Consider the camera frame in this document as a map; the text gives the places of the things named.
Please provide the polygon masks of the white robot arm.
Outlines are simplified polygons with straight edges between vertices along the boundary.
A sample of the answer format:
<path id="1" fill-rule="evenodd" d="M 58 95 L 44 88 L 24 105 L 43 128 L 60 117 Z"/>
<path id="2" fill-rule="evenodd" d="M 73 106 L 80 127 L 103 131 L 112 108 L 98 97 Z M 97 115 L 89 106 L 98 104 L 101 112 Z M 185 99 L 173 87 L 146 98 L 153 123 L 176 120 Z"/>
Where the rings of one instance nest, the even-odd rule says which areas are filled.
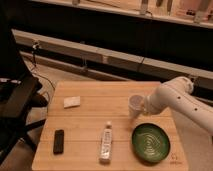
<path id="1" fill-rule="evenodd" d="M 191 96 L 194 84 L 187 77 L 176 77 L 160 84 L 144 97 L 143 108 L 147 113 L 159 114 L 169 107 L 184 114 L 213 136 L 213 107 Z"/>

